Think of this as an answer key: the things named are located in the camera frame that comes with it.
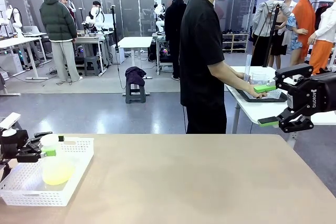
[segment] gray stool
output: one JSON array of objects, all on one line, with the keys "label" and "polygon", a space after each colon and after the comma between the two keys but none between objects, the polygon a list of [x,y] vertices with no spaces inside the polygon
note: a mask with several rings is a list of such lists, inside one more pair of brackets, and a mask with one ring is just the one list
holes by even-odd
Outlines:
[{"label": "gray stool", "polygon": [[[100,66],[97,63],[97,61],[98,61],[98,57],[84,57],[84,74],[85,74],[85,76],[88,76],[88,74],[98,76],[100,74]],[[91,63],[91,67],[93,67],[92,70],[88,69],[88,63]]]},{"label": "gray stool", "polygon": [[131,85],[127,82],[126,83],[126,103],[130,104],[131,100],[140,100],[141,103],[146,102],[146,93],[145,93],[145,87],[139,86],[138,89],[131,89]]}]

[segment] black jacket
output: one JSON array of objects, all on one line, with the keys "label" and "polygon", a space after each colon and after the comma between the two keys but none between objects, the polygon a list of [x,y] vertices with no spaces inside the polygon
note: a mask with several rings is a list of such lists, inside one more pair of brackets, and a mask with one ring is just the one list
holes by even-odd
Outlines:
[{"label": "black jacket", "polygon": [[183,0],[175,0],[168,7],[164,21],[166,41],[180,43],[181,23],[186,7],[187,5]]},{"label": "black jacket", "polygon": [[58,0],[44,0],[40,13],[50,40],[64,41],[77,38],[75,22],[64,4]]},{"label": "black jacket", "polygon": [[146,74],[147,73],[145,71],[138,67],[130,67],[125,72],[126,82],[129,84],[145,86],[145,81],[143,80],[143,77]]}]

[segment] person in black clothing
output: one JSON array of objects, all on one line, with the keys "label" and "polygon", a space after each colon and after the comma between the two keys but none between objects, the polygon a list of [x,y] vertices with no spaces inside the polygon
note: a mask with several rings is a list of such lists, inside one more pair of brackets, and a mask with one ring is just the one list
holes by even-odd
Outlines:
[{"label": "person in black clothing", "polygon": [[224,84],[256,98],[254,86],[226,63],[214,0],[190,0],[181,24],[181,104],[186,107],[188,134],[225,134]]},{"label": "person in black clothing", "polygon": [[166,41],[169,41],[169,50],[173,58],[173,75],[172,79],[180,80],[180,31],[181,22],[187,5],[183,0],[174,0],[172,5],[168,7],[165,15],[165,33]]}]

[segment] gray jacket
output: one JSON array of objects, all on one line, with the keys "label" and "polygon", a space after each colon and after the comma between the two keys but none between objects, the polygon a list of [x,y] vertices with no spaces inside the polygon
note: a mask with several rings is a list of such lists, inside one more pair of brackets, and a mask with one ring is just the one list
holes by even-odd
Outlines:
[{"label": "gray jacket", "polygon": [[[275,16],[276,4],[274,2],[277,0],[268,0],[266,2],[262,2],[258,9],[256,10],[256,14],[253,18],[252,32],[257,36],[269,37],[271,32],[272,22]],[[280,9],[282,13],[289,17],[290,10],[288,9],[285,3],[280,4]]]}]

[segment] dark jacket on stool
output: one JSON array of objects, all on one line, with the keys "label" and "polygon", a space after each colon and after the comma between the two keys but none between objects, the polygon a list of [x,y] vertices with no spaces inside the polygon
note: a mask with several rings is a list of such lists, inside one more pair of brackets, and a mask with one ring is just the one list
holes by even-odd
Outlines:
[{"label": "dark jacket on stool", "polygon": [[128,68],[125,72],[126,82],[128,84],[135,84],[139,86],[145,86],[145,81],[143,77],[147,73],[138,67]]}]

